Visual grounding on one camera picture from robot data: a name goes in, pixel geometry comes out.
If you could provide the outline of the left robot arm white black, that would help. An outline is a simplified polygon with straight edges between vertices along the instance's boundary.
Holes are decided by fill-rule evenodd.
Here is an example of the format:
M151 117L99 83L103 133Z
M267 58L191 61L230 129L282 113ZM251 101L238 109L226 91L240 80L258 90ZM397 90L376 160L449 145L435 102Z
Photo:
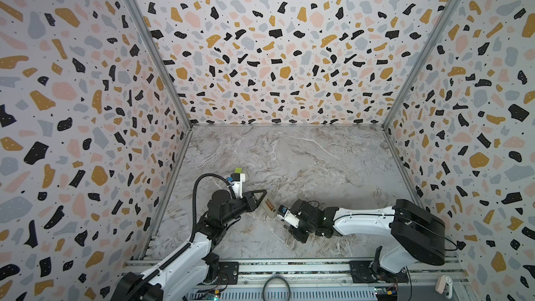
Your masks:
M205 178L216 178L226 185L213 193L208 210L197 217L197 192ZM237 195L233 184L217 174L202 174L196 179L192 193L192 232L178 249L165 259L143 271L127 273L112 300L182 300L197 285L217 280L219 256L213 250L221 243L231 225L241 215L254 212L264 201L267 190L253 190Z

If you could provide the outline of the white remote control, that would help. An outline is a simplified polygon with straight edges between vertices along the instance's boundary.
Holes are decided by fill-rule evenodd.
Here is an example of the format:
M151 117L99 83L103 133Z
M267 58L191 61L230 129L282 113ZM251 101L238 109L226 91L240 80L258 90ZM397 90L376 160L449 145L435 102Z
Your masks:
M277 217L277 205L269 195L264 197L261 207L270 218L274 219Z

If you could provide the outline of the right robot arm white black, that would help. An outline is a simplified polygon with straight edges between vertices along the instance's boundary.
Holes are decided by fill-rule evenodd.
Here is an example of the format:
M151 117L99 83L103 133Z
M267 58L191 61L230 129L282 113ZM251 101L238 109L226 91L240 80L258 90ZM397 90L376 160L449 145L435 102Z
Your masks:
M418 262L442 266L448 252L443 220L406 199L371 210L336 206L320 209L298 199L291 208L280 206L277 217L290 225L291 235L301 243L306 243L310 235L383 237L386 243L376 249L369 265L372 275L397 274Z

